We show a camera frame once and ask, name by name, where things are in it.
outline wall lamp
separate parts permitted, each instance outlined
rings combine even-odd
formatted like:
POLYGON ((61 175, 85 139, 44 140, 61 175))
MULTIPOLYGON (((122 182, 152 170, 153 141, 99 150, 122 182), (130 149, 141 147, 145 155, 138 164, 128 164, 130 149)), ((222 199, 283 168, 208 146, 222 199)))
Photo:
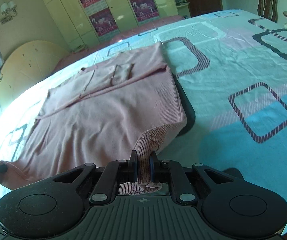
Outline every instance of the wall lamp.
POLYGON ((17 16, 18 13, 16 11, 17 5, 14 1, 10 1, 9 3, 3 3, 0 7, 1 14, 3 17, 0 19, 1 24, 5 24, 7 22, 10 22, 13 17, 17 16))

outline pink sweater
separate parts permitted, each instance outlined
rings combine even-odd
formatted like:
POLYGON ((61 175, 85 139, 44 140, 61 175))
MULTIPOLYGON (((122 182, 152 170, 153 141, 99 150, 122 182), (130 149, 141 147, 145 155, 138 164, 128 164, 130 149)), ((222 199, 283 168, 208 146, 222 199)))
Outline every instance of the pink sweater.
POLYGON ((155 191, 149 155, 160 152, 186 124, 161 43, 120 53, 82 69, 50 89, 23 152, 0 184, 16 189, 84 163, 97 167, 139 155, 138 183, 121 194, 155 191))

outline striped square pattern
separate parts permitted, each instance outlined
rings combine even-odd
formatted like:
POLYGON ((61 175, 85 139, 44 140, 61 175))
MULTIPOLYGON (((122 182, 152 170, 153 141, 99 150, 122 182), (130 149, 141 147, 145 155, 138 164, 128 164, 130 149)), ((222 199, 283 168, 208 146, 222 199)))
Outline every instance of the striped square pattern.
POLYGON ((196 65, 195 67, 191 69, 184 70, 184 71, 177 73, 175 75, 176 78, 179 78, 185 75, 190 75, 190 74, 204 70, 205 68, 209 67, 210 65, 209 58, 205 54, 203 54, 199 49, 197 49, 197 47, 193 45, 189 39, 185 37, 177 37, 177 38, 164 41, 163 44, 172 42, 172 41, 181 41, 191 51, 191 53, 198 59, 198 65, 196 65))
POLYGON ((282 41, 287 42, 287 38, 286 38, 286 37, 281 36, 280 34, 274 32, 274 31, 272 31, 272 30, 269 30, 268 28, 266 28, 266 27, 264 27, 264 26, 262 26, 262 25, 256 23, 256 21, 261 21, 261 20, 266 20, 266 18, 260 17, 260 18, 257 18, 257 19, 251 19, 251 20, 249 20, 248 22, 251 23, 251 24, 254 25, 254 26, 257 26, 257 27, 259 27, 259 28, 265 30, 266 32, 271 33, 272 35, 274 35, 274 36, 277 37, 278 39, 281 39, 282 41))
POLYGON ((233 13, 233 12, 221 12, 221 13, 215 13, 214 15, 216 15, 217 17, 220 17, 220 18, 228 18, 228 17, 239 16, 239 14, 236 14, 236 13, 233 13))
POLYGON ((276 98, 276 100, 287 110, 287 105, 280 99, 280 97, 264 82, 258 82, 254 85, 251 85, 250 87, 247 87, 244 90, 241 90, 235 94, 232 94, 228 97, 228 100, 233 108, 233 110, 237 113, 237 115, 240 118, 240 121, 242 123, 242 125, 245 127, 245 129, 247 130, 247 132, 250 134, 250 136, 252 137, 252 139, 256 142, 256 143, 263 143, 265 141, 267 141, 268 139, 270 139, 271 137, 275 136, 278 132, 280 132, 283 128, 285 128, 287 126, 287 120, 282 122, 281 124, 277 125, 273 130, 271 130, 270 132, 268 132, 267 134, 265 134, 264 136, 259 136, 257 134, 254 133, 254 131, 250 128, 250 126, 247 124, 247 122, 245 121, 245 118, 243 116, 243 114, 241 113, 241 111, 239 110, 239 108, 236 106, 235 104, 235 98, 243 95, 259 86, 263 86, 266 89, 268 89, 268 91, 276 98))

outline bedsheet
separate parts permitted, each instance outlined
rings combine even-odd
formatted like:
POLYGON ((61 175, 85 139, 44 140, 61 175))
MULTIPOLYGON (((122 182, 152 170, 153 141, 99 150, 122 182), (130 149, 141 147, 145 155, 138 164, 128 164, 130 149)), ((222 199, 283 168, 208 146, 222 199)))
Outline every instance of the bedsheet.
MULTIPOLYGON (((235 167, 245 180, 287 201, 287 30, 238 9, 140 33, 33 86, 0 118, 0 160, 20 155, 49 88, 82 67, 158 41, 196 113, 191 130, 166 147, 159 159, 188 167, 235 167)), ((0 185, 0 197, 7 192, 0 185)))

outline metal screw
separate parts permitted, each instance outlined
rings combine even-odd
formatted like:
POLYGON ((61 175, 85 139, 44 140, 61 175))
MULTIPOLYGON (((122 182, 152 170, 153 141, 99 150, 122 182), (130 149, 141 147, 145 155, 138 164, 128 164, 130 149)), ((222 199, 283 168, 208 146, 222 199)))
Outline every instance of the metal screw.
POLYGON ((94 194, 94 195, 91 197, 91 199, 92 199, 93 201, 104 201, 104 200, 106 200, 107 198, 108 198, 107 195, 102 194, 102 193, 94 194))
POLYGON ((181 194, 179 196, 179 198, 182 200, 182 201, 193 201, 195 199, 195 196, 192 195, 192 194, 189 194, 189 193, 185 193, 185 194, 181 194))

